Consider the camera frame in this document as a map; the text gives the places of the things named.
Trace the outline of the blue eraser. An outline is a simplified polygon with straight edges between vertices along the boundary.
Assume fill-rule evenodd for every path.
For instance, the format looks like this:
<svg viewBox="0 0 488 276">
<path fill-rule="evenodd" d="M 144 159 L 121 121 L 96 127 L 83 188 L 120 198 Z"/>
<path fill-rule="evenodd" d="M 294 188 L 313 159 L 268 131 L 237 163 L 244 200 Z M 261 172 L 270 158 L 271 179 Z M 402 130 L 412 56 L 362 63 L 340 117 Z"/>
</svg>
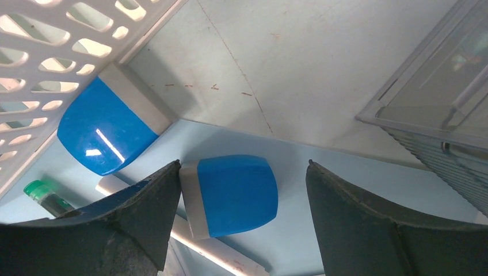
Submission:
<svg viewBox="0 0 488 276">
<path fill-rule="evenodd" d="M 200 159 L 182 165 L 179 179 L 186 219 L 195 239 L 251 231 L 277 216 L 276 178 L 262 157 Z"/>
<path fill-rule="evenodd" d="M 104 176 L 128 166 L 172 122 L 147 84 L 129 68 L 110 64 L 66 109 L 57 137 L 81 165 Z"/>
</svg>

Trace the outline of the clear plastic drawer box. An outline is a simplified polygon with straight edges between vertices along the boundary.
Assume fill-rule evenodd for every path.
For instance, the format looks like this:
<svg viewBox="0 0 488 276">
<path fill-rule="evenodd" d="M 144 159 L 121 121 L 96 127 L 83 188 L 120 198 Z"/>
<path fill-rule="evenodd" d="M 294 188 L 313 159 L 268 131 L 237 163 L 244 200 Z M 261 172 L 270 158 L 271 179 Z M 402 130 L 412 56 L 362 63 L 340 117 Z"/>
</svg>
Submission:
<svg viewBox="0 0 488 276">
<path fill-rule="evenodd" d="M 356 119 L 487 213 L 487 2 L 457 1 Z"/>
</svg>

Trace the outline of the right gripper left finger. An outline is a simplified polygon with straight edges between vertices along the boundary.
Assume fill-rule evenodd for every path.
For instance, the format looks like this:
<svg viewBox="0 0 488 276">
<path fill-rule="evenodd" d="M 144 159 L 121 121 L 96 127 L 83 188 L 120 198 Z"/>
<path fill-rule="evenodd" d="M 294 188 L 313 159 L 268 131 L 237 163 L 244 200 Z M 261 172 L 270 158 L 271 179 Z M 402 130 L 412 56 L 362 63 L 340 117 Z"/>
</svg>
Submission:
<svg viewBox="0 0 488 276">
<path fill-rule="evenodd" d="M 181 186 L 172 161 L 59 218 L 1 225 L 2 275 L 157 275 Z"/>
</svg>

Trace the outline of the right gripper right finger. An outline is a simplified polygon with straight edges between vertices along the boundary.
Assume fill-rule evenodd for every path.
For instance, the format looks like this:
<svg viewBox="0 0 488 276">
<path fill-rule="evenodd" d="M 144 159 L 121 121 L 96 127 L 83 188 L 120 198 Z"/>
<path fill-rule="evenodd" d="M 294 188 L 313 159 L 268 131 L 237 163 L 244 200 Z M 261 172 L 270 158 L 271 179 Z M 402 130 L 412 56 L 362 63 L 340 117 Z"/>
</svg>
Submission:
<svg viewBox="0 0 488 276">
<path fill-rule="evenodd" d="M 306 188 L 326 275 L 486 275 L 487 226 L 409 209 L 310 161 Z"/>
</svg>

